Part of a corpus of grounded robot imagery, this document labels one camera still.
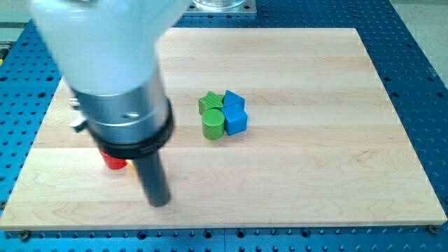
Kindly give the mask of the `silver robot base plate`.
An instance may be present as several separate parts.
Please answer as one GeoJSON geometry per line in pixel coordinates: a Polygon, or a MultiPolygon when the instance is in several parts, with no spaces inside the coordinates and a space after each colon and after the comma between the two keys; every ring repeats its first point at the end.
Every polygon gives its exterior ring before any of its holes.
{"type": "Polygon", "coordinates": [[[187,14],[255,14],[256,0],[192,0],[187,14]]]}

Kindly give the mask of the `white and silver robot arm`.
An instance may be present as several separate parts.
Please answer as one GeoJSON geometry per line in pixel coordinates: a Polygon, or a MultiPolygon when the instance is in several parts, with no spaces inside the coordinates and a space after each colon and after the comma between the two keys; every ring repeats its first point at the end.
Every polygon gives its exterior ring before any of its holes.
{"type": "Polygon", "coordinates": [[[163,147],[174,119],[155,45],[185,0],[33,0],[30,13],[71,88],[87,129],[110,156],[163,147]]]}

